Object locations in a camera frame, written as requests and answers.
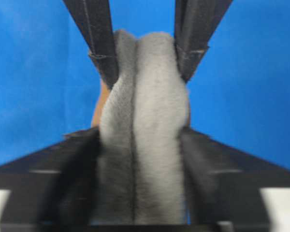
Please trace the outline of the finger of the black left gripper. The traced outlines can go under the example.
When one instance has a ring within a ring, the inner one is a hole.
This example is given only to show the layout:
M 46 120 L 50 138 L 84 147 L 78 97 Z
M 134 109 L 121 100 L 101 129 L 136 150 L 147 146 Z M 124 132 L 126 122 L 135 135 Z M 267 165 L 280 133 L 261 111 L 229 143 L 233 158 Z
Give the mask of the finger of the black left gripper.
M 177 64 L 187 83 L 209 49 L 208 42 L 232 0 L 176 0 L 174 38 Z
M 70 15 L 89 47 L 89 57 L 107 88 L 118 80 L 118 61 L 107 0 L 64 0 Z

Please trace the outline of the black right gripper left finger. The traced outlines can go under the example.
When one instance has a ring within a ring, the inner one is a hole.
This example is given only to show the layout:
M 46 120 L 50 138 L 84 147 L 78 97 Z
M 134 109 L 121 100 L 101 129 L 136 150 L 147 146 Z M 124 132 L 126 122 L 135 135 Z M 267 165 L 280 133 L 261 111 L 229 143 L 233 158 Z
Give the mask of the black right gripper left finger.
M 89 226 L 99 129 L 0 165 L 0 226 Z

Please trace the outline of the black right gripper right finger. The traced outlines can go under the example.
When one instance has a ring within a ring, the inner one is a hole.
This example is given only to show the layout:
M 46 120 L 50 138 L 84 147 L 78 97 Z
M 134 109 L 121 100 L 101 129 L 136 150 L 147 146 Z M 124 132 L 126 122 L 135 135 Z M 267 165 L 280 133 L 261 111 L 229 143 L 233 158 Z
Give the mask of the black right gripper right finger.
M 262 189 L 290 188 L 290 170 L 212 140 L 180 132 L 185 189 L 192 224 L 271 226 Z

